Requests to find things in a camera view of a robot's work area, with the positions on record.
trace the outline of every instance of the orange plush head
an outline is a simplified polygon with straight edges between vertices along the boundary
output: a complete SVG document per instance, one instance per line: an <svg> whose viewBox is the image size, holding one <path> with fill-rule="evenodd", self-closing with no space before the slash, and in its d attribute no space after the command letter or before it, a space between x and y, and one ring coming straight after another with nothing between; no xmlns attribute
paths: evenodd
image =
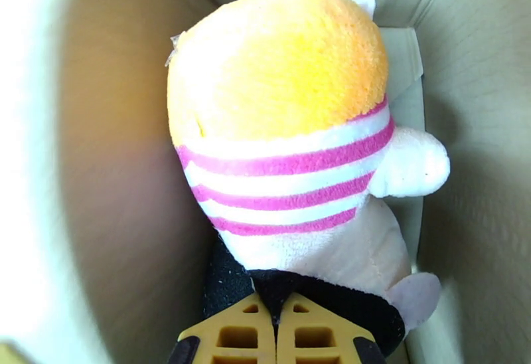
<svg viewBox="0 0 531 364"><path fill-rule="evenodd" d="M327 130L381 103L387 77L378 27L354 1L235 1L176 42L172 139L178 147Z"/></svg>

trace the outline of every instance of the pink and white stripes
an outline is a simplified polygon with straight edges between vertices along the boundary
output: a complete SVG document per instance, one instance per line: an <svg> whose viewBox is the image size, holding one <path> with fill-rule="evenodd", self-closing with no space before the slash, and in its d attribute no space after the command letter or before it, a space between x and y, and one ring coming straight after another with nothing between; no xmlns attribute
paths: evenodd
<svg viewBox="0 0 531 364"><path fill-rule="evenodd" d="M177 152L216 229L241 236L314 232L355 217L393 131L385 99L366 115L306 136L202 139Z"/></svg>

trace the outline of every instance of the stuffed animal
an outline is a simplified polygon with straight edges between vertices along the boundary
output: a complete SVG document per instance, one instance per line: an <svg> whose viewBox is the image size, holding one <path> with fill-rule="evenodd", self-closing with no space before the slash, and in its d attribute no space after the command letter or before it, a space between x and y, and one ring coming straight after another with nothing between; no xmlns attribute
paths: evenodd
<svg viewBox="0 0 531 364"><path fill-rule="evenodd" d="M395 126L375 6L221 6L174 40L169 126L193 194L274 323L310 279L389 306L401 339L433 313L441 286L412 274L381 198L428 195L450 166L433 136Z"/></svg>

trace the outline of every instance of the cardboard box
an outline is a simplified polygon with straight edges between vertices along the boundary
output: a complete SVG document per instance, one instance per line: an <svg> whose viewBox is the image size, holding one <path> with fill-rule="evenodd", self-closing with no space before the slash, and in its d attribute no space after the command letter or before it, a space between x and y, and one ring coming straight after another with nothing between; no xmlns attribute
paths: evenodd
<svg viewBox="0 0 531 364"><path fill-rule="evenodd" d="M163 363L212 231L169 139L169 38L232 0L6 0L0 341L42 364ZM531 360L531 0L377 0L392 111L448 147L390 200L433 317L393 363Z"/></svg>

